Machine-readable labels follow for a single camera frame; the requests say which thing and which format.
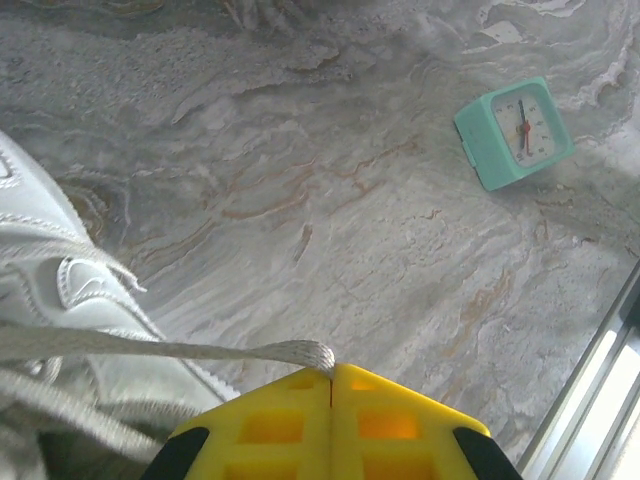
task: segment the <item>marble floor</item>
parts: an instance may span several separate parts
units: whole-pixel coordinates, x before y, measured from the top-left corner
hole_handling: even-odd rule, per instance
[[[518,459],[640,255],[637,2],[329,2],[253,32],[228,2],[151,3],[0,7],[0,128],[149,314],[326,342]],[[452,117],[534,75],[578,152],[487,193]],[[242,391],[289,371],[208,367]]]

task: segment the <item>shoelace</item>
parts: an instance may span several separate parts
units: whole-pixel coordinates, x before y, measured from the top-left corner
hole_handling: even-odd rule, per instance
[[[121,274],[130,286],[142,290],[133,273],[92,244],[77,238],[33,239],[20,246],[0,244],[0,262],[82,258],[106,264]],[[45,368],[32,376],[17,369],[0,367],[0,396],[45,414],[68,428],[92,437],[103,446],[139,462],[150,462],[161,445],[111,414],[87,405],[51,383],[60,370],[59,358],[69,355],[155,355],[193,360],[257,359],[272,360],[315,368],[331,376],[335,358],[327,346],[308,340],[274,343],[252,349],[211,345],[170,343],[123,338],[110,333],[57,327],[0,327],[0,363],[44,359]],[[154,405],[140,405],[140,411],[153,411]],[[156,405],[171,413],[171,406]],[[200,412],[176,411],[176,418]]]

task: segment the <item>mint green alarm clock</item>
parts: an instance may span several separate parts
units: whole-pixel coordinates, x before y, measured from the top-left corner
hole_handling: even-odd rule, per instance
[[[487,93],[460,110],[454,121],[469,163],[489,191],[575,151],[542,77]]]

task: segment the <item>white sneaker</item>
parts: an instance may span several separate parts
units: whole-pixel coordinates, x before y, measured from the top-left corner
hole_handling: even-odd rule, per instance
[[[114,271],[137,285],[0,132],[0,480],[139,477],[178,424],[238,395],[180,358],[333,369],[333,352],[311,341],[166,343]]]
[[[117,262],[95,249],[51,177],[0,132],[0,324],[162,339],[113,269],[127,275]],[[238,395],[194,364],[172,358],[88,355],[31,362],[28,369],[22,367],[23,373],[124,422],[145,424],[156,432],[170,431],[190,416]],[[5,437],[18,438],[25,412],[6,398],[0,398],[0,409],[0,479],[45,478],[36,461],[34,438],[27,435],[20,441],[5,441]],[[45,443],[59,453],[62,438],[65,449],[86,443],[74,444],[64,435],[50,435]],[[2,450],[2,445],[12,447]],[[31,451],[26,464],[28,456],[21,449]],[[65,474],[77,466],[56,460],[52,463],[66,470]]]

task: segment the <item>metal bar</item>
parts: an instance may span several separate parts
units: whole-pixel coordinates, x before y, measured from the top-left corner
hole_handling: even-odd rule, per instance
[[[636,452],[640,451],[638,443],[640,440],[640,423],[638,422],[640,419],[640,378],[636,379],[633,391],[626,411],[621,412],[619,427],[608,442],[609,448],[602,452],[602,458],[592,480],[633,478],[633,475],[624,476],[628,462],[621,462],[621,459],[630,449]],[[634,462],[634,468],[637,469],[637,462]]]
[[[639,326],[640,262],[522,456],[525,480],[606,478],[635,422]]]

